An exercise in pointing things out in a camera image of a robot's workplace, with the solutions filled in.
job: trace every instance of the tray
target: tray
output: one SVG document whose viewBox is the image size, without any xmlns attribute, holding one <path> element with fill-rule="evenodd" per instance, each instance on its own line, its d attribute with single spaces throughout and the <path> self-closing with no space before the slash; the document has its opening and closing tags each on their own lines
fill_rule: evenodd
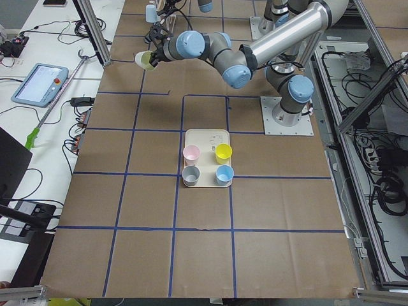
<svg viewBox="0 0 408 306">
<path fill-rule="evenodd" d="M 217 184 L 215 171 L 220 166 L 215 160 L 215 148 L 220 143 L 230 145 L 230 134 L 224 129 L 189 129 L 186 132 L 185 146 L 196 145 L 200 148 L 201 155 L 196 166 L 200 169 L 200 178 L 194 187 L 214 187 L 225 188 L 231 185 L 232 182 L 225 186 Z M 226 163 L 231 166 L 231 158 Z"/>
</svg>

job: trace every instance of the black monitor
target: black monitor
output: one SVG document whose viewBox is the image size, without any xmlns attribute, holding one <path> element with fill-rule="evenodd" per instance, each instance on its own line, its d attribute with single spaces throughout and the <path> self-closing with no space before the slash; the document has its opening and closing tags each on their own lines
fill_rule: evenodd
<svg viewBox="0 0 408 306">
<path fill-rule="evenodd" d="M 33 231 L 45 230 L 55 206 L 20 200 L 8 205 L 26 173 L 32 153 L 0 127 L 0 216 L 9 218 L 0 238 L 27 242 Z"/>
</svg>

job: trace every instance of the blue cup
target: blue cup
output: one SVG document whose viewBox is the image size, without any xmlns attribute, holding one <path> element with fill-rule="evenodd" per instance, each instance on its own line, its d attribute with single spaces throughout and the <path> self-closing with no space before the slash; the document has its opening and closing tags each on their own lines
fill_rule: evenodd
<svg viewBox="0 0 408 306">
<path fill-rule="evenodd" d="M 217 171 L 215 172 L 215 176 L 217 178 L 218 185 L 226 186 L 234 177 L 234 169 L 231 166 L 224 164 L 218 167 Z"/>
</svg>

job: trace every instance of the blue cap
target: blue cap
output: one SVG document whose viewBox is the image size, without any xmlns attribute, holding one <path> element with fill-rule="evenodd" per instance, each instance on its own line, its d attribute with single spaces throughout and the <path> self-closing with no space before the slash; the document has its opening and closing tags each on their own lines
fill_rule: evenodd
<svg viewBox="0 0 408 306">
<path fill-rule="evenodd" d="M 177 38 L 176 49 L 185 59 L 195 59 L 204 52 L 204 37 L 197 31 L 183 32 Z"/>
<path fill-rule="evenodd" d="M 198 8 L 203 13 L 208 13 L 209 11 L 212 11 L 212 2 L 204 4 L 204 5 L 199 5 Z"/>
<path fill-rule="evenodd" d="M 275 26 L 280 27 L 282 24 L 288 22 L 288 20 L 289 20 L 289 13 L 286 13 L 285 15 L 283 15 L 281 18 L 279 18 L 276 21 Z"/>
<path fill-rule="evenodd" d="M 224 36 L 224 38 L 225 38 L 225 40 L 226 40 L 226 42 L 227 42 L 228 48 L 231 48 L 231 47 L 232 47 L 231 38 L 230 38 L 230 36 L 229 36 L 227 33 L 224 33 L 224 32 L 216 32 L 216 33 L 221 34 L 221 35 Z"/>
<path fill-rule="evenodd" d="M 306 76 L 295 75 L 288 83 L 289 93 L 292 98 L 300 103 L 307 103 L 313 95 L 314 86 Z"/>
<path fill-rule="evenodd" d="M 224 71 L 222 78 L 232 88 L 239 89 L 247 85 L 251 79 L 251 71 L 247 66 L 235 65 Z"/>
</svg>

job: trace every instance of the white mounting plate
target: white mounting plate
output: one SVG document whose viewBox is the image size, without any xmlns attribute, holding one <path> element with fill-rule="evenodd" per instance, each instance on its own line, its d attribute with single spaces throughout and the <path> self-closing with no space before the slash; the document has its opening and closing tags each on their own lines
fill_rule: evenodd
<svg viewBox="0 0 408 306">
<path fill-rule="evenodd" d="M 314 136 L 310 117 L 301 116 L 300 121 L 295 126 L 281 126 L 272 118 L 272 110 L 281 101 L 281 97 L 261 97 L 263 127 L 265 135 L 274 136 Z"/>
<path fill-rule="evenodd" d="M 263 34 L 259 31 L 259 23 L 262 17 L 249 17 L 249 24 L 251 25 L 252 40 L 260 39 Z"/>
</svg>

